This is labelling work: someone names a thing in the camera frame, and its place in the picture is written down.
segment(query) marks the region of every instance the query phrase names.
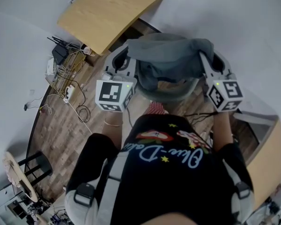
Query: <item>power strip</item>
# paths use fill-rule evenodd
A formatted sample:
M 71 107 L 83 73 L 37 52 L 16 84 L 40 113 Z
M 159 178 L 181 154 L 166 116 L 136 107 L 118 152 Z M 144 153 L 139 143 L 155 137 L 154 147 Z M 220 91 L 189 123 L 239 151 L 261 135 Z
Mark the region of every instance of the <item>power strip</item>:
M 73 85 L 70 85 L 66 88 L 66 95 L 65 98 L 63 99 L 65 103 L 68 103 L 69 100 L 71 99 L 71 96 L 73 95 L 75 90 L 75 87 Z

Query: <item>wooden tabletop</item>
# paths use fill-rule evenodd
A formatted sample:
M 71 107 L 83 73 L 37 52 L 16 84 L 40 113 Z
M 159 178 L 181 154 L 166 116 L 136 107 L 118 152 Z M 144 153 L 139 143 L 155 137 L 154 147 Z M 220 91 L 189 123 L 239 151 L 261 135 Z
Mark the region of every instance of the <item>wooden tabletop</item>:
M 281 122 L 269 131 L 263 144 L 255 150 L 247 165 L 252 179 L 257 209 L 281 183 Z
M 161 0 L 75 0 L 58 25 L 104 54 L 145 10 Z
M 10 152 L 6 152 L 5 153 L 5 158 L 10 163 L 10 165 L 12 166 L 12 168 L 13 168 L 15 174 L 18 176 L 19 180 L 21 180 L 27 186 L 27 188 L 30 190 L 31 195 L 25 193 L 26 196 L 28 198 L 30 198 L 33 202 L 36 203 L 38 201 L 37 194 L 34 191 L 32 185 L 30 184 L 30 182 L 28 181 L 26 175 L 23 173 L 23 171 L 21 170 L 20 166 L 16 162 L 14 156 L 11 155 Z

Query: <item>gray cloth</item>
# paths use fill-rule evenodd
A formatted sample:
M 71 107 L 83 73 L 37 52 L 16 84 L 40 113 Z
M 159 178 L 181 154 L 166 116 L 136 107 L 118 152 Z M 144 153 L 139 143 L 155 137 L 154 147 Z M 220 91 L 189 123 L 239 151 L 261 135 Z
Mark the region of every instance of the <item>gray cloth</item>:
M 136 75 L 141 86 L 157 90 L 158 81 L 177 83 L 203 76 L 199 51 L 213 61 L 214 46 L 207 39 L 186 39 L 168 33 L 153 33 L 129 39 L 128 56 L 138 60 Z

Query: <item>stool leg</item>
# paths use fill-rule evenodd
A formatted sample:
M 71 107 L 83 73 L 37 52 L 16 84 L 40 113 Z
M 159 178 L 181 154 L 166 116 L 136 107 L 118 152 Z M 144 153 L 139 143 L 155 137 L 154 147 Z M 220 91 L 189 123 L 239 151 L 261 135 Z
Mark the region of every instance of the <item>stool leg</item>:
M 35 179 L 34 181 L 32 181 L 30 184 L 32 186 L 36 185 L 38 182 L 40 182 L 41 180 L 43 180 L 45 177 L 47 177 L 49 174 L 51 174 L 52 171 L 48 170 L 46 171 L 44 174 L 40 175 L 37 179 Z
M 34 155 L 32 155 L 32 156 L 30 156 L 30 157 L 28 157 L 28 158 L 22 160 L 21 162 L 18 162 L 18 165 L 19 165 L 19 166 L 22 166 L 22 165 L 24 165 L 24 164 L 30 162 L 31 160 L 33 160 L 33 159 L 35 159 L 35 158 L 41 156 L 42 154 L 43 154 L 42 152 L 38 151 L 36 154 L 34 154 Z
M 41 165 L 37 165 L 34 168 L 30 169 L 28 172 L 25 173 L 26 176 L 34 173 L 36 170 L 40 169 L 42 166 Z

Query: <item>black t-shirt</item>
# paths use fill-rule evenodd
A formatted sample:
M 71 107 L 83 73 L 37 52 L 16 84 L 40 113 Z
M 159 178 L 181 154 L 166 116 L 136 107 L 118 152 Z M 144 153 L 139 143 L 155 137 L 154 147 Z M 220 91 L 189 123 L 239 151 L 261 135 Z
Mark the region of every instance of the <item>black t-shirt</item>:
M 174 115 L 147 114 L 132 128 L 120 151 L 129 155 L 112 214 L 111 224 L 138 225 L 157 216 L 179 212 L 197 224 L 234 224 L 231 196 L 235 186 L 222 162 L 234 169 L 252 189 L 243 156 L 235 144 L 215 153 L 191 128 Z M 106 178 L 118 151 L 101 134 L 89 137 L 67 192 L 99 177 L 95 197 L 100 203 Z

